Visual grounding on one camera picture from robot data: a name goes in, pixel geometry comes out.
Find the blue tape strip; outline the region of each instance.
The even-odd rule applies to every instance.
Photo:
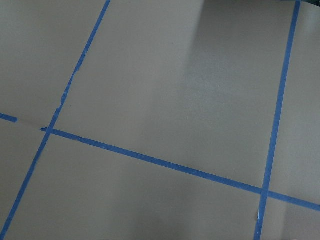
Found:
[[[42,128],[41,131],[45,132],[45,131],[47,131],[47,128]],[[125,155],[125,156],[131,157],[131,158],[139,159],[139,160],[142,160],[142,161],[145,161],[145,162],[148,162],[148,163],[156,164],[156,165],[159,165],[159,166],[162,166],[162,167],[166,167],[166,168],[169,168],[169,169],[172,169],[172,170],[176,170],[176,171],[179,171],[179,172],[182,172],[182,173],[194,175],[194,176],[197,176],[199,178],[207,179],[207,180],[210,180],[210,181],[213,181],[213,182],[216,182],[216,183],[225,184],[225,185],[228,185],[228,186],[231,186],[231,187],[234,187],[234,188],[237,188],[237,189],[242,189],[242,190],[245,190],[245,191],[248,191],[248,192],[252,192],[252,193],[255,193],[255,194],[260,194],[261,193],[261,188],[259,188],[259,187],[251,186],[251,185],[248,185],[248,184],[245,184],[245,183],[242,183],[242,182],[234,181],[234,180],[231,180],[231,179],[228,179],[228,178],[224,178],[224,177],[221,177],[221,176],[217,176],[217,175],[213,175],[213,174],[206,173],[206,172],[203,172],[203,171],[199,171],[199,170],[196,170],[196,169],[193,169],[193,168],[190,168],[190,167],[178,165],[178,164],[175,164],[175,163],[172,163],[172,162],[169,162],[169,161],[164,161],[164,160],[161,160],[161,159],[158,159],[158,158],[154,158],[154,157],[151,157],[151,156],[143,155],[143,154],[140,154],[140,153],[137,153],[137,152],[134,152],[134,151],[126,150],[126,149],[123,149],[123,148],[120,148],[120,147],[116,147],[116,146],[112,146],[112,145],[108,145],[108,144],[105,144],[105,143],[102,143],[102,142],[99,142],[99,141],[94,141],[94,140],[91,140],[91,139],[88,139],[88,138],[83,138],[83,137],[80,137],[80,136],[77,136],[77,135],[74,135],[74,134],[71,134],[71,133],[67,133],[67,132],[64,132],[64,131],[56,130],[56,129],[53,129],[51,133],[54,134],[54,135],[66,138],[66,139],[76,140],[76,141],[79,141],[81,143],[88,144],[88,145],[91,145],[91,146],[94,146],[94,147],[97,147],[97,148],[105,149],[105,150],[108,150],[108,151],[111,151],[111,152],[114,152],[114,153],[118,153],[118,154],[121,154],[121,155]]]
[[[288,41],[286,45],[286,50],[285,50],[285,57],[284,57],[284,62],[282,67],[281,80],[280,80],[280,85],[278,90],[278,96],[276,101],[273,126],[272,126],[272,132],[271,132],[271,138],[270,138],[270,144],[269,144],[269,151],[268,151],[268,156],[266,160],[262,192],[261,192],[260,203],[259,203],[258,218],[257,218],[255,231],[254,231],[254,240],[260,240],[262,227],[264,224],[264,217],[265,217],[265,211],[266,211],[266,205],[267,205],[268,191],[270,186],[272,166],[274,163],[280,117],[281,117],[282,105],[283,105],[285,88],[286,88],[286,80],[287,80],[287,74],[288,74],[289,63],[290,63],[290,55],[291,55],[292,45],[294,41],[294,35],[295,35],[295,30],[296,30],[296,25],[297,25],[299,10],[300,10],[300,4],[301,3],[299,1],[296,1],[294,5],[290,31],[289,31]]]
[[[268,193],[268,197],[273,198],[273,199],[277,199],[283,202],[287,202],[289,204],[294,204],[294,205],[298,205],[300,207],[304,207],[307,209],[312,209],[312,210],[316,210],[320,212],[320,205],[319,204],[315,204],[309,201],[304,201],[295,197],[291,197],[291,196],[286,196],[280,193],[276,193],[273,191],[269,191]]]
[[[90,37],[89,37],[89,39],[88,39],[88,41],[87,41],[87,43],[86,43],[86,45],[84,47],[84,50],[83,50],[83,52],[82,52],[82,54],[81,54],[81,56],[80,56],[80,58],[79,58],[79,60],[78,60],[78,62],[76,64],[76,66],[75,66],[75,69],[74,69],[74,71],[73,71],[73,73],[71,75],[71,78],[70,78],[70,80],[69,80],[69,82],[68,82],[68,84],[67,84],[67,86],[66,86],[66,88],[64,90],[64,93],[63,93],[63,95],[61,97],[60,107],[55,110],[55,113],[54,113],[54,115],[53,115],[53,117],[51,119],[50,125],[48,126],[47,131],[45,132],[45,135],[44,135],[44,137],[42,139],[40,147],[39,147],[39,149],[38,149],[38,151],[37,151],[37,153],[36,153],[36,155],[35,155],[35,157],[33,159],[33,162],[31,164],[27,174],[26,174],[26,177],[25,177],[25,179],[24,179],[24,181],[22,183],[22,186],[21,186],[21,188],[19,190],[19,193],[18,193],[18,195],[17,195],[17,197],[16,197],[16,199],[14,201],[14,204],[12,206],[12,209],[11,209],[10,213],[9,213],[9,216],[7,217],[7,219],[5,221],[5,224],[4,224],[3,229],[1,231],[1,234],[0,234],[0,240],[4,240],[4,238],[5,238],[6,234],[7,234],[7,231],[9,229],[10,225],[11,225],[11,222],[12,222],[15,214],[16,214],[16,211],[17,211],[17,209],[19,207],[21,199],[22,199],[22,197],[23,197],[23,195],[24,195],[24,193],[26,191],[26,188],[27,188],[27,186],[29,184],[29,181],[30,181],[30,179],[31,179],[31,177],[32,177],[32,175],[34,173],[34,170],[35,170],[37,162],[38,162],[38,160],[39,160],[39,158],[41,156],[41,153],[43,152],[43,150],[44,150],[44,148],[45,148],[45,146],[46,146],[46,144],[48,142],[50,134],[51,134],[51,132],[52,132],[52,130],[53,130],[53,128],[54,128],[54,126],[55,126],[55,124],[57,122],[57,119],[59,117],[59,114],[60,114],[60,112],[61,112],[61,110],[62,110],[62,108],[63,108],[63,106],[64,106],[64,104],[66,102],[66,99],[67,99],[71,84],[72,84],[73,79],[74,79],[74,76],[75,76],[76,72],[79,71],[79,69],[80,69],[80,67],[81,67],[81,65],[82,65],[82,63],[83,63],[83,61],[84,61],[84,59],[86,57],[86,54],[87,54],[87,52],[88,52],[88,50],[89,50],[89,48],[91,46],[91,43],[92,43],[93,39],[95,38],[97,30],[98,30],[98,28],[100,26],[100,23],[101,23],[104,15],[105,15],[107,9],[108,9],[110,1],[111,0],[107,0],[105,2],[104,6],[103,6],[103,8],[101,10],[101,13],[100,13],[100,15],[99,15],[99,17],[98,17],[98,19],[96,21],[96,24],[95,24],[95,26],[94,26],[91,34],[90,34]]]
[[[43,132],[46,132],[47,128],[46,127],[45,128],[41,128],[40,130],[43,131]],[[186,174],[194,175],[196,177],[200,177],[200,178],[203,178],[203,179],[211,180],[211,181],[216,182],[216,183],[221,183],[221,184],[224,184],[224,185],[235,187],[237,189],[246,190],[246,191],[251,192],[251,193],[261,194],[261,192],[262,192],[262,189],[259,188],[259,187],[251,186],[251,185],[248,185],[248,184],[245,184],[245,183],[242,183],[242,182],[234,181],[234,180],[231,180],[231,179],[228,179],[228,178],[224,178],[224,177],[221,177],[221,176],[213,175],[213,174],[210,174],[210,173],[206,173],[206,172],[199,171],[199,170],[196,170],[196,169],[193,169],[193,168],[189,168],[189,167],[186,167],[186,166],[178,165],[178,164],[175,164],[175,163],[172,163],[172,162],[164,161],[164,160],[161,160],[161,159],[158,159],[158,158],[154,158],[154,157],[151,157],[151,156],[143,155],[143,154],[140,154],[140,153],[137,153],[137,152],[134,152],[134,151],[130,151],[130,150],[126,150],[126,149],[123,149],[123,148],[120,148],[120,147],[108,145],[108,144],[105,144],[105,143],[102,143],[102,142],[99,142],[99,141],[91,140],[91,139],[88,139],[88,138],[83,138],[83,137],[80,137],[80,136],[77,136],[77,135],[74,135],[74,134],[71,134],[71,133],[68,133],[68,132],[65,132],[65,131],[60,131],[60,130],[53,129],[51,134],[54,134],[54,135],[57,135],[57,136],[60,136],[60,137],[66,138],[66,139],[70,139],[70,140],[76,140],[76,141],[79,141],[79,142],[81,142],[83,144],[87,144],[87,145],[90,145],[90,146],[93,146],[93,147],[97,147],[97,148],[100,148],[100,149],[105,149],[105,150],[108,150],[108,151],[111,151],[111,152],[114,152],[114,153],[118,153],[118,154],[125,155],[125,156],[131,157],[131,158],[139,159],[139,160],[142,160],[142,161],[145,161],[145,162],[148,162],[148,163],[156,164],[156,165],[159,165],[159,166],[162,166],[162,167],[166,167],[166,168],[169,168],[169,169],[172,169],[172,170],[176,170],[176,171],[183,172],[183,173],[186,173]],[[283,194],[280,194],[280,193],[276,193],[276,192],[273,192],[273,191],[269,191],[268,192],[268,197],[273,198],[273,199],[277,199],[277,200],[280,200],[280,201],[283,201],[283,202],[286,202],[286,203],[289,203],[289,204],[298,205],[300,207],[304,207],[304,208],[320,211],[320,205],[318,205],[318,204],[315,204],[315,203],[312,203],[312,202],[309,202],[309,201],[304,201],[304,200],[301,200],[301,199],[298,199],[298,198],[294,198],[294,197],[291,197],[291,196],[286,196],[286,195],[283,195]]]
[[[0,112],[0,119],[4,119],[13,123],[16,123],[18,121],[18,118],[14,117],[14,116],[9,116],[7,114],[1,113]]]

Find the tape line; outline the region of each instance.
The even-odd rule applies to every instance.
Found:
[[[14,117],[14,116],[9,116],[9,115],[1,113],[1,112],[0,112],[0,119],[4,119],[4,120],[7,120],[7,121],[13,122],[13,123],[16,123],[18,121],[18,118]]]
[[[266,211],[266,205],[267,205],[268,191],[269,191],[269,186],[270,186],[272,166],[274,163],[274,156],[275,156],[275,150],[276,150],[276,144],[277,144],[281,111],[282,111],[282,105],[283,105],[285,88],[286,88],[286,80],[287,80],[289,63],[290,63],[290,55],[291,55],[292,45],[293,45],[294,36],[295,36],[295,30],[296,30],[300,5],[301,5],[300,1],[295,2],[292,20],[291,20],[290,31],[289,31],[289,36],[288,36],[288,41],[287,41],[286,50],[285,50],[280,85],[279,85],[279,90],[278,90],[276,106],[275,106],[275,113],[274,113],[273,126],[272,126],[272,132],[271,132],[271,138],[270,138],[270,144],[269,144],[269,151],[268,151],[265,172],[264,172],[264,178],[263,178],[263,185],[262,185],[259,210],[258,210],[258,218],[256,221],[255,231],[254,231],[254,240],[260,240],[261,233],[262,233],[262,227],[264,224],[264,217],[265,217],[265,211]]]
[[[45,132],[45,131],[47,131],[47,128],[46,127],[45,128],[41,128],[40,130]],[[87,144],[87,145],[90,145],[90,146],[93,146],[93,147],[96,147],[96,148],[100,148],[100,149],[105,149],[105,150],[108,150],[108,151],[111,151],[111,152],[114,152],[114,153],[122,154],[122,155],[125,155],[125,156],[128,156],[128,157],[131,157],[131,158],[135,158],[135,159],[139,159],[139,160],[142,160],[142,161],[145,161],[145,162],[148,162],[148,163],[152,163],[152,164],[156,164],[156,165],[159,165],[159,166],[163,166],[163,167],[166,167],[166,168],[169,168],[169,169],[172,169],[172,170],[176,170],[176,171],[179,171],[179,172],[183,172],[183,173],[186,173],[186,174],[190,174],[190,175],[193,175],[193,176],[196,176],[196,177],[200,177],[200,178],[203,178],[203,179],[211,180],[211,181],[216,182],[216,183],[221,183],[221,184],[224,184],[224,185],[232,186],[232,187],[235,187],[237,189],[243,189],[243,190],[246,190],[246,191],[251,192],[251,193],[261,194],[261,192],[262,192],[262,189],[259,188],[259,187],[251,186],[251,185],[248,185],[248,184],[245,184],[245,183],[242,183],[242,182],[234,181],[234,180],[231,180],[231,179],[228,179],[228,178],[224,178],[224,177],[220,177],[220,176],[213,175],[213,174],[210,174],[210,173],[206,173],[206,172],[203,172],[203,171],[199,171],[199,170],[196,170],[196,169],[193,169],[193,168],[190,168],[190,167],[185,167],[185,166],[178,165],[178,164],[175,164],[175,163],[172,163],[172,162],[168,162],[168,161],[164,161],[164,160],[161,160],[161,159],[158,159],[158,158],[154,158],[154,157],[151,157],[151,156],[143,155],[143,154],[140,154],[140,153],[137,153],[137,152],[134,152],[134,151],[126,150],[126,149],[123,149],[123,148],[120,148],[120,147],[117,147],[117,146],[112,146],[112,145],[109,145],[109,144],[106,144],[106,143],[102,143],[102,142],[99,142],[99,141],[95,141],[95,140],[92,140],[92,139],[80,137],[80,136],[77,136],[77,135],[74,135],[74,134],[71,134],[71,133],[68,133],[68,132],[65,132],[65,131],[60,131],[60,130],[57,130],[57,129],[53,129],[51,134],[57,135],[57,136],[60,136],[60,137],[66,138],[66,139],[79,141],[79,142],[81,142],[83,144]],[[309,201],[304,201],[304,200],[301,200],[301,199],[298,199],[298,198],[294,198],[294,197],[291,197],[291,196],[283,195],[283,194],[280,194],[280,193],[277,193],[277,192],[273,192],[273,191],[269,191],[268,192],[268,197],[276,199],[276,200],[280,200],[282,202],[286,202],[286,203],[289,203],[289,204],[297,205],[297,206],[300,206],[300,207],[304,207],[304,208],[308,208],[308,209],[312,209],[312,210],[320,212],[320,205],[318,205],[316,203],[312,203],[312,202],[309,202]]]

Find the gray floor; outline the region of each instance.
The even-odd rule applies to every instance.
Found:
[[[104,4],[0,3],[0,240],[254,239],[294,1],[112,0],[13,206]],[[319,21],[301,3],[262,240],[320,239]]]

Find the gray panel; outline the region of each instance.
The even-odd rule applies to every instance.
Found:
[[[270,189],[320,204],[320,8],[301,5]]]
[[[57,128],[261,186],[294,2],[113,1]]]
[[[0,111],[45,126],[104,0],[0,1]]]
[[[0,230],[9,215],[44,133],[0,119]]]
[[[261,240],[317,240],[319,226],[319,211],[269,198]]]
[[[51,136],[6,240],[253,238],[259,195]]]

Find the gray square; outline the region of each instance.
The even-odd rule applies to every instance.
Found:
[[[319,211],[268,198],[261,240],[316,240],[319,226]]]
[[[0,1],[0,111],[46,126],[104,0]]]
[[[56,128],[261,187],[293,6],[113,1]]]

